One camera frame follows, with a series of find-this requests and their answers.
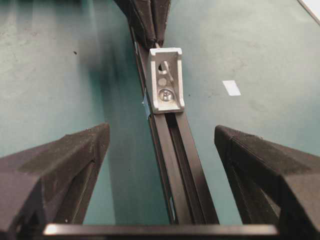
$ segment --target green table surface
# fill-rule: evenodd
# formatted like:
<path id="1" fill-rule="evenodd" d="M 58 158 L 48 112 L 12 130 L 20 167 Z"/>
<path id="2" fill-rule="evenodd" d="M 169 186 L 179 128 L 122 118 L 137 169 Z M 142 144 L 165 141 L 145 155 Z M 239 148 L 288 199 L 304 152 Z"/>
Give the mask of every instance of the green table surface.
<path id="1" fill-rule="evenodd" d="M 218 217 L 240 224 L 214 127 L 320 155 L 320 27 L 296 0 L 172 0 L 165 36 Z M 85 224 L 168 224 L 144 111 L 113 1 L 0 0 L 0 157 L 110 124 Z"/>

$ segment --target white label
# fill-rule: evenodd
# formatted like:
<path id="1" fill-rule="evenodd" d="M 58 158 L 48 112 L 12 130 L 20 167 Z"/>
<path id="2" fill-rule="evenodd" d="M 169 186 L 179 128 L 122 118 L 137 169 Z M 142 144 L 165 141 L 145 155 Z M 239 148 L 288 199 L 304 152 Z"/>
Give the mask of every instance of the white label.
<path id="1" fill-rule="evenodd" d="M 240 90 L 234 80 L 222 81 L 230 96 L 240 96 Z"/>

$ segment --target black bar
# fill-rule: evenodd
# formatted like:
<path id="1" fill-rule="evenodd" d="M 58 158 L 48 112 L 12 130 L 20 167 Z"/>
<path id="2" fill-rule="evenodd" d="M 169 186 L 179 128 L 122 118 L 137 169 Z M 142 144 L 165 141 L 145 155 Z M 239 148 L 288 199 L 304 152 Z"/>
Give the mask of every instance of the black bar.
<path id="1" fill-rule="evenodd" d="M 249 224 L 222 226 L 213 225 L 155 225 L 155 226 L 117 226 L 117 225 L 75 225 L 48 224 L 43 232 L 32 236 L 20 236 L 20 240 L 56 239 L 283 239 L 274 225 Z"/>
<path id="2" fill-rule="evenodd" d="M 149 51 L 136 41 L 132 28 L 130 33 L 144 95 Z M 149 125 L 171 223 L 219 223 L 186 114 L 153 114 L 152 108 L 150 112 Z M 174 210 L 170 206 L 170 196 L 173 199 L 177 221 L 173 220 L 174 213 L 171 213 Z"/>

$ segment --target black frame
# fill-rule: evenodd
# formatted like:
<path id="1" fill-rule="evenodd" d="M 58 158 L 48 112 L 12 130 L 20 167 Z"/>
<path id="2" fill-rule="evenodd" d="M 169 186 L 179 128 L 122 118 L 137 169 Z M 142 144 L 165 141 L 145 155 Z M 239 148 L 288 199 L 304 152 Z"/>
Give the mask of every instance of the black frame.
<path id="1" fill-rule="evenodd" d="M 135 47 L 142 96 L 146 94 L 148 105 L 151 106 L 145 87 L 149 51 L 136 40 L 133 28 L 129 29 Z M 170 223 L 218 224 L 186 113 L 153 114 L 150 107 L 148 121 Z"/>

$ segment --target bolt head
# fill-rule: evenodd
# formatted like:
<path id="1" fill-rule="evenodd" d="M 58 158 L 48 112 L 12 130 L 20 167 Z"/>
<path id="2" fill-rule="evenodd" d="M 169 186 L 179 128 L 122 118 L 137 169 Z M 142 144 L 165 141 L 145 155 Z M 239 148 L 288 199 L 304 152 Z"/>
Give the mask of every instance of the bolt head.
<path id="1" fill-rule="evenodd" d="M 170 102 L 175 98 L 174 93 L 168 89 L 162 89 L 159 92 L 159 96 L 160 99 L 164 102 Z"/>

